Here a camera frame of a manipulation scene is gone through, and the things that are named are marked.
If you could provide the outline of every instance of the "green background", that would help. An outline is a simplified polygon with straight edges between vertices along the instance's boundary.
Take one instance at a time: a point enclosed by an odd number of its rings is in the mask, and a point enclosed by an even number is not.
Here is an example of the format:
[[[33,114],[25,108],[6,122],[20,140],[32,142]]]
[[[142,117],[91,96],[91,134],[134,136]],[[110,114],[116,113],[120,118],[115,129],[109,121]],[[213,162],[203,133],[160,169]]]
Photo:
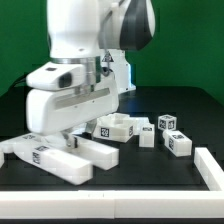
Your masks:
[[[137,86],[194,86],[224,105],[224,1],[152,0],[153,41],[126,54]],[[48,61],[46,0],[0,0],[0,95]]]

